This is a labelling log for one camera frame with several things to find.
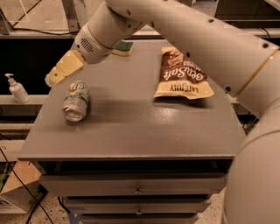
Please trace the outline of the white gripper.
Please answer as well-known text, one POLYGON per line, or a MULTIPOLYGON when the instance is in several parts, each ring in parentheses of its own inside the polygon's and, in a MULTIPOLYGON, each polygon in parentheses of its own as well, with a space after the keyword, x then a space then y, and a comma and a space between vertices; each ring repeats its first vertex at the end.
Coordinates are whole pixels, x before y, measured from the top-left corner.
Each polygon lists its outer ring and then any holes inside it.
POLYGON ((84 66, 84 60, 88 64, 98 64, 113 52, 112 48, 107 48, 95 39, 88 28, 88 24, 82 26, 74 38, 71 49, 63 55, 46 75, 45 83, 50 88, 62 82, 66 77, 81 70, 84 66))

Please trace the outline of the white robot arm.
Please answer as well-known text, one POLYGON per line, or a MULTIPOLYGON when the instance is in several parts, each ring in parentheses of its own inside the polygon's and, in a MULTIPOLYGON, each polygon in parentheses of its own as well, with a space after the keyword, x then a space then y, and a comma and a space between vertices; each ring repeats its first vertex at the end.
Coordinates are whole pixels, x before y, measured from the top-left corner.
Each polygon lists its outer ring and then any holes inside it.
POLYGON ((278 46, 175 0, 104 0, 72 49, 82 62, 99 63, 145 25, 259 119, 231 165, 221 224, 279 224, 278 46))

